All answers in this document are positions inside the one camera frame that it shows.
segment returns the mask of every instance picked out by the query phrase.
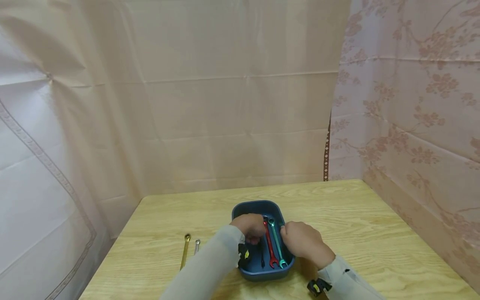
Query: forearm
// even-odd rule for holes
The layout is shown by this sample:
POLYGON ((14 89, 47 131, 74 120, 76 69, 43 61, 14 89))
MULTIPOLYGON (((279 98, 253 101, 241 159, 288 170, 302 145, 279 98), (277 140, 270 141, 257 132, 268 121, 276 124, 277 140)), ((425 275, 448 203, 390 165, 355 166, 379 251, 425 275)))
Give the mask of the forearm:
POLYGON ((209 300, 239 261, 238 244, 245 236, 235 226, 222 227, 170 283, 160 300, 209 300))
POLYGON ((331 264, 318 271, 318 277, 332 286, 326 291, 329 300, 385 300, 338 255, 331 264))

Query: wooden table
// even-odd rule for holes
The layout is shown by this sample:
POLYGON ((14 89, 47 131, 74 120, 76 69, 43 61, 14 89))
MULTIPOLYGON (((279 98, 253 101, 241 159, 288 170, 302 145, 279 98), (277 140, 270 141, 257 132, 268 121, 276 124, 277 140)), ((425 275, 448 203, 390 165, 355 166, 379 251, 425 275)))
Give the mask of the wooden table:
MULTIPOLYGON (((132 215, 81 300, 156 300, 178 273, 185 233, 206 243, 240 202, 269 199, 301 220, 387 299, 480 299, 363 181, 342 180, 148 196, 132 215)), ((232 271, 213 299, 311 299, 305 264, 287 278, 251 283, 232 271)))

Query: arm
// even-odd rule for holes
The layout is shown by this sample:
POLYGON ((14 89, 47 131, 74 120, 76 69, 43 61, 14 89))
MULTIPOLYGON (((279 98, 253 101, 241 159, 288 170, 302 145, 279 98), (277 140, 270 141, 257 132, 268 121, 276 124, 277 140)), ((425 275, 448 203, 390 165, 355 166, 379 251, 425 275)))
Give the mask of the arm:
POLYGON ((261 215, 242 215, 222 227, 173 279, 160 300, 209 300, 239 261, 238 244, 258 243, 265 234, 261 215))
POLYGON ((318 271, 318 277, 332 288, 326 291, 330 300, 384 300, 374 288, 363 280, 340 256, 318 271))
POLYGON ((288 222, 280 231, 290 252, 311 260, 318 277, 332 287, 329 300, 384 300, 352 267, 328 247, 320 232, 303 222, 288 222))

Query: pink floral curtain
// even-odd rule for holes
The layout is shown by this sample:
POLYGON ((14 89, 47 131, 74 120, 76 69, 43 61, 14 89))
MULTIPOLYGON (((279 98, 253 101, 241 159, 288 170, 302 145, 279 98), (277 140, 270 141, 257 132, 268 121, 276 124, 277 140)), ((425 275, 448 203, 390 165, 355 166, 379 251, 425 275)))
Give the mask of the pink floral curtain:
POLYGON ((480 292, 480 0, 353 0, 330 180, 362 178, 480 292))

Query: gold wrench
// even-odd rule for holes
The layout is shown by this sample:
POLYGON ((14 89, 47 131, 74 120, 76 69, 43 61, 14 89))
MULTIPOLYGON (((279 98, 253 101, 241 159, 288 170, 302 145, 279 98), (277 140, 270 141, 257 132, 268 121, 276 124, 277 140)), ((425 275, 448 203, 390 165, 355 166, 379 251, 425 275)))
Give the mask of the gold wrench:
POLYGON ((183 247, 183 256, 181 258, 180 270, 183 269, 183 267, 185 266, 185 262, 187 261, 188 242, 190 241, 191 237, 192 236, 190 235, 190 233, 187 233, 185 235, 185 246, 183 247))

